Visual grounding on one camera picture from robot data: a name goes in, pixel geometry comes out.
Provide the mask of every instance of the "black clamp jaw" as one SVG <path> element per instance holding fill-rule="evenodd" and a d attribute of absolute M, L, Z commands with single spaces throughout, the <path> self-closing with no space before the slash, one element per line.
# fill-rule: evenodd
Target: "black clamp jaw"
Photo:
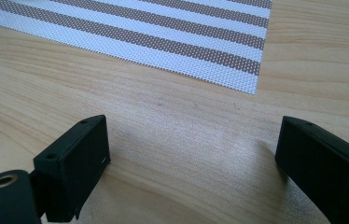
<path fill-rule="evenodd" d="M 275 159 L 333 224 L 349 224 L 349 143 L 306 120 L 283 117 Z"/>
<path fill-rule="evenodd" d="M 331 223 L 349 224 L 349 143 L 284 117 L 275 159 Z M 0 223 L 78 218 L 109 162 L 105 116 L 82 120 L 34 158 L 30 174 L 0 174 Z"/>
<path fill-rule="evenodd" d="M 30 174 L 0 174 L 0 223 L 78 218 L 109 162 L 105 116 L 83 119 L 34 158 Z"/>

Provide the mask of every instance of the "white stripe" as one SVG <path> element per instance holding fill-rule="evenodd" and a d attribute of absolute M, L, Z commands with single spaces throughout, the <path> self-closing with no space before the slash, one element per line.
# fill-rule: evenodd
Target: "white stripe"
<path fill-rule="evenodd" d="M 198 3 L 209 7 L 219 7 L 231 11 L 243 12 L 250 15 L 259 16 L 265 19 L 270 18 L 270 10 L 264 7 L 254 7 L 247 4 L 229 2 L 223 0 L 183 0 L 185 2 Z"/>
<path fill-rule="evenodd" d="M 267 29 L 264 27 L 259 27 L 255 25 L 246 24 L 239 21 L 229 21 L 225 19 L 220 19 L 217 17 L 211 17 L 199 13 L 188 12 L 181 9 L 176 9 L 172 7 L 164 7 L 156 4 L 133 1 L 133 0 L 95 0 L 96 2 L 107 3 L 119 7 L 128 7 L 132 9 L 142 10 L 146 12 L 151 12 L 154 14 L 172 17 L 175 19 L 183 21 L 192 21 L 195 23 L 214 26 L 222 29 L 232 30 L 247 35 L 255 35 L 261 38 L 265 38 Z"/>
<path fill-rule="evenodd" d="M 78 48 L 110 54 L 132 62 L 190 75 L 239 91 L 254 94 L 257 86 L 257 76 L 226 66 L 80 32 L 60 25 L 8 13 L 3 10 L 0 10 L 0 25 Z"/>
<path fill-rule="evenodd" d="M 216 49 L 241 57 L 261 62 L 262 50 L 248 47 L 246 45 L 220 40 L 204 35 L 194 35 L 186 32 L 164 28 L 158 25 L 145 23 L 142 21 L 130 20 L 118 16 L 108 15 L 81 7 L 72 7 L 55 2 L 35 2 L 30 0 L 18 0 L 20 4 L 29 7 L 38 7 L 52 12 L 80 18 L 87 21 L 100 22 L 105 25 L 115 26 L 125 30 L 135 31 L 145 35 L 153 35 L 177 42 L 182 42 L 198 47 Z"/>

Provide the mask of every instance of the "wood grain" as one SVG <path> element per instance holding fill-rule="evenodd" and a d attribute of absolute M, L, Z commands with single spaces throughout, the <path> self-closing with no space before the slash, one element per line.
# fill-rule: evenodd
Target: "wood grain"
<path fill-rule="evenodd" d="M 0 28 L 0 172 L 107 116 L 112 162 L 75 223 L 328 223 L 273 159 L 283 115 L 349 142 L 349 0 L 274 0 L 247 95 Z"/>

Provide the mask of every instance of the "gray stripe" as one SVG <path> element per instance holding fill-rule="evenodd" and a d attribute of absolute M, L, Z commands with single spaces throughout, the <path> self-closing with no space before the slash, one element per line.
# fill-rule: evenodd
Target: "gray stripe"
<path fill-rule="evenodd" d="M 250 5 L 253 7 L 263 7 L 267 9 L 271 9 L 272 1 L 271 0 L 227 0 L 230 2 L 242 3 L 245 5 Z"/>
<path fill-rule="evenodd" d="M 89 10 L 103 12 L 110 15 L 115 15 L 123 18 L 128 18 L 136 21 L 147 22 L 154 25 L 168 27 L 178 31 L 183 31 L 195 35 L 205 35 L 217 39 L 227 40 L 238 44 L 243 44 L 256 49 L 263 49 L 264 39 L 247 35 L 231 30 L 226 30 L 218 27 L 202 25 L 191 21 L 182 21 L 172 17 L 161 16 L 151 12 L 145 12 L 142 10 L 131 9 L 127 7 L 118 7 L 106 3 L 95 1 L 83 1 L 83 0 L 50 0 L 52 2 L 58 2 L 67 4 L 73 7 L 82 7 Z"/>
<path fill-rule="evenodd" d="M 212 17 L 231 21 L 241 21 L 243 23 L 252 24 L 260 27 L 268 27 L 268 19 L 243 12 L 231 11 L 219 7 L 209 7 L 206 5 L 191 3 L 182 0 L 139 0 L 142 2 L 153 3 L 166 7 L 174 7 L 190 12 L 196 12 Z"/>
<path fill-rule="evenodd" d="M 174 54 L 216 63 L 230 68 L 258 75 L 259 63 L 227 52 L 193 46 L 181 42 L 171 41 L 152 35 L 144 35 L 118 27 L 104 25 L 95 21 L 86 21 L 75 17 L 54 13 L 45 9 L 28 7 L 9 1 L 0 1 L 0 9 L 25 17 L 47 21 L 57 25 L 73 28 L 90 34 L 101 35 L 123 42 L 158 49 Z"/>

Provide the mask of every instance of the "striped placemat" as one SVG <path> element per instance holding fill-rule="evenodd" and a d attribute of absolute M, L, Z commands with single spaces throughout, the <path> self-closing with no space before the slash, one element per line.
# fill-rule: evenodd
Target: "striped placemat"
<path fill-rule="evenodd" d="M 255 93 L 271 0 L 0 0 L 0 26 Z"/>

